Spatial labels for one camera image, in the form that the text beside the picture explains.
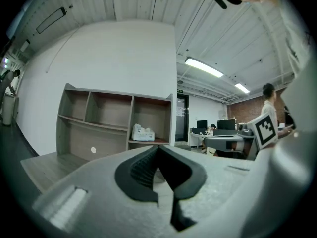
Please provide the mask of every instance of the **brick wall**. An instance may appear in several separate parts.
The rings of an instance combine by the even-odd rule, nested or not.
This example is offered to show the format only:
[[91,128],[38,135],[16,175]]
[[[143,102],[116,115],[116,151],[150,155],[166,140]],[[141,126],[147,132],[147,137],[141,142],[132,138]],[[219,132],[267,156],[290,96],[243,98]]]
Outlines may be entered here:
[[[285,114],[284,114],[284,102],[281,99],[281,93],[284,89],[276,92],[277,99],[274,103],[277,113],[277,120],[280,123],[285,122]],[[228,118],[235,118],[237,122],[249,122],[254,118],[258,117],[261,114],[262,107],[264,105],[264,97],[260,96],[254,99],[250,99],[247,101],[242,101],[236,104],[227,105]]]

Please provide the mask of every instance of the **trash bin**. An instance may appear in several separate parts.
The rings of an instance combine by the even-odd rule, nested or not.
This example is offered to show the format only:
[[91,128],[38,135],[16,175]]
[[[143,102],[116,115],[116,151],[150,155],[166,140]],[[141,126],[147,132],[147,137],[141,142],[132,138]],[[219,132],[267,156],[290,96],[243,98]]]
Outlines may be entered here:
[[2,123],[6,126],[11,125],[14,103],[15,97],[12,94],[5,93],[2,107]]

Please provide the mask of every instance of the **black door frame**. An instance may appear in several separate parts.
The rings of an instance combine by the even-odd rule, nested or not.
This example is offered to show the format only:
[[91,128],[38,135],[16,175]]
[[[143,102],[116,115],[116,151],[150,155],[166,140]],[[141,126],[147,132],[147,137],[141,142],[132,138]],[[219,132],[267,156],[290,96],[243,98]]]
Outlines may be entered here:
[[189,118],[189,96],[185,94],[177,94],[177,99],[185,100],[185,126],[184,126],[184,137],[180,138],[178,141],[185,141],[188,142],[188,118]]

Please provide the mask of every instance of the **tissue box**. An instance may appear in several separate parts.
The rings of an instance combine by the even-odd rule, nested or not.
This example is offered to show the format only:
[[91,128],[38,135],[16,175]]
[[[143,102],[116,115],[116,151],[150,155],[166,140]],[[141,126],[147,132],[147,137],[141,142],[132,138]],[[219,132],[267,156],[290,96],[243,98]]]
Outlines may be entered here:
[[139,124],[135,124],[132,130],[134,141],[154,141],[154,131],[150,128],[144,129]]

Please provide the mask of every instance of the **black hair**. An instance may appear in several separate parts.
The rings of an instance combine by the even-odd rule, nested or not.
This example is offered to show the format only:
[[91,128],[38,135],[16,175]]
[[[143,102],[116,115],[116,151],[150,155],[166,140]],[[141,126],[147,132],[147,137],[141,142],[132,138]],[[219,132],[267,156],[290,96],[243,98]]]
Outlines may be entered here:
[[21,72],[20,72],[19,69],[15,70],[14,72],[15,72],[15,74],[16,74],[17,77],[20,76],[20,74],[21,74]]
[[269,99],[273,96],[273,92],[275,91],[275,88],[272,84],[268,83],[268,84],[265,84],[263,86],[263,95],[264,95],[264,98],[266,99]]

